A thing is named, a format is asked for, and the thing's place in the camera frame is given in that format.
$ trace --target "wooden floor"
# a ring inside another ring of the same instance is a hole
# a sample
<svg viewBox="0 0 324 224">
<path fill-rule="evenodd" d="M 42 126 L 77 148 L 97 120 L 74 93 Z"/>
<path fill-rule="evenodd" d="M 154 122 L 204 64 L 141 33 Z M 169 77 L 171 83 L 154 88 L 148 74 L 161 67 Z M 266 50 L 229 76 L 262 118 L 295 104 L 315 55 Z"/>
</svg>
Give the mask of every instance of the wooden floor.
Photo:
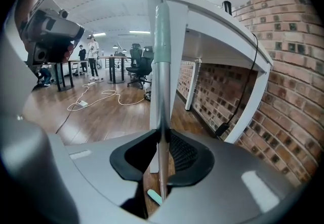
<svg viewBox="0 0 324 224">
<path fill-rule="evenodd" d="M 127 74 L 125 74 L 125 83 L 114 85 L 106 82 L 108 71 L 102 69 L 98 73 L 100 77 L 104 77 L 105 81 L 91 86 L 81 100 L 90 104 L 103 98 L 104 95 L 101 92 L 104 90 L 116 90 L 123 104 L 143 99 L 144 90 L 140 90 L 137 84 L 132 84 L 127 88 L 127 82 L 131 80 Z M 69 114 L 67 107 L 86 90 L 82 85 L 88 83 L 88 78 L 86 75 L 73 77 L 73 82 L 75 87 L 65 92 L 58 92 L 56 85 L 33 91 L 24 107 L 24 117 L 37 123 L 45 131 L 55 133 Z M 136 105 L 121 106 L 118 103 L 118 96 L 114 95 L 80 111 L 73 111 L 58 134 L 65 145 L 95 142 L 149 130 L 149 120 L 150 103 L 148 101 L 143 100 Z M 175 99 L 171 127 L 175 130 L 208 136 L 195 116 L 184 109 L 184 103 L 179 97 Z M 172 175 L 174 166 L 171 157 L 169 165 L 169 175 Z M 145 195 L 148 189 L 154 189 L 159 193 L 158 175 L 151 174 L 149 168 L 144 174 Z M 148 196 L 145 201 L 147 211 L 151 215 L 158 206 Z"/>
</svg>

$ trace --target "power strip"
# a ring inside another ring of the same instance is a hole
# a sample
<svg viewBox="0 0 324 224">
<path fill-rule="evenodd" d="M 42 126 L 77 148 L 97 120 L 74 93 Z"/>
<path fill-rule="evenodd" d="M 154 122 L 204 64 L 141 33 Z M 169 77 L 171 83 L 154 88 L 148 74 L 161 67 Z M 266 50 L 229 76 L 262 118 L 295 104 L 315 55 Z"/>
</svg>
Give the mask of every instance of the power strip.
<svg viewBox="0 0 324 224">
<path fill-rule="evenodd" d="M 86 107 L 88 103 L 82 100 L 78 103 L 78 105 L 80 105 L 81 107 Z"/>
</svg>

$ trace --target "chair seat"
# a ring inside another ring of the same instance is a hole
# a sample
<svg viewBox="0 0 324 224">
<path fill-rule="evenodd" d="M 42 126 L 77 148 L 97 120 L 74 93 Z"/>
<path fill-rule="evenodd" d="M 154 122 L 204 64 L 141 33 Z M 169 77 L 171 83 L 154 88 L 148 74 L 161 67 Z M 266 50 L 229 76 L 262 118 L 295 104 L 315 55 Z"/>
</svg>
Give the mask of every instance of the chair seat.
<svg viewBox="0 0 324 224">
<path fill-rule="evenodd" d="M 139 68 L 136 68 L 136 67 L 126 67 L 126 70 L 128 72 L 137 73 L 139 71 Z"/>
</svg>

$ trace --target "metal pole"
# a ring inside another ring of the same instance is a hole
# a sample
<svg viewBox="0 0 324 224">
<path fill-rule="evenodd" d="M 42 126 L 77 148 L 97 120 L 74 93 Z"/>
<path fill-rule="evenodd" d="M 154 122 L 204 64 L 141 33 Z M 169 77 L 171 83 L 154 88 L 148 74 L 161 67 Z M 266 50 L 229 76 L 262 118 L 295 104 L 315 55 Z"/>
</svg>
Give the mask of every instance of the metal pole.
<svg viewBox="0 0 324 224">
<path fill-rule="evenodd" d="M 155 20 L 155 86 L 156 86 L 156 125 L 160 138 L 157 145 L 158 168 L 161 197 L 167 197 L 170 142 L 170 64 L 171 37 L 170 16 L 167 3 L 156 7 Z"/>
</svg>

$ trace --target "office chair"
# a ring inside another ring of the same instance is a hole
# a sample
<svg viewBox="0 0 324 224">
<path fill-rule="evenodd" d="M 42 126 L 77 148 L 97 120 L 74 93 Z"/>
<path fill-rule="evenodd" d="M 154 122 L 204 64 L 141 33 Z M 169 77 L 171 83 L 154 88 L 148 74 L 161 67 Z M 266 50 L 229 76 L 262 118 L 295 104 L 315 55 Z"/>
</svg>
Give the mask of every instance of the office chair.
<svg viewBox="0 0 324 224">
<path fill-rule="evenodd" d="M 140 44 L 132 44 L 132 48 L 130 49 L 131 54 L 131 67 L 136 68 L 139 66 L 143 50 L 141 49 Z M 135 76 L 135 73 L 128 72 L 130 77 Z"/>
<path fill-rule="evenodd" d="M 126 70 L 128 72 L 132 72 L 136 75 L 136 79 L 127 84 L 127 87 L 132 83 L 139 83 L 141 85 L 141 89 L 143 89 L 144 83 L 152 84 L 146 80 L 146 76 L 148 76 L 152 72 L 151 63 L 153 61 L 154 53 L 153 47 L 146 47 L 146 51 L 143 52 L 143 56 L 141 57 L 140 63 L 138 67 L 127 67 Z"/>
</svg>

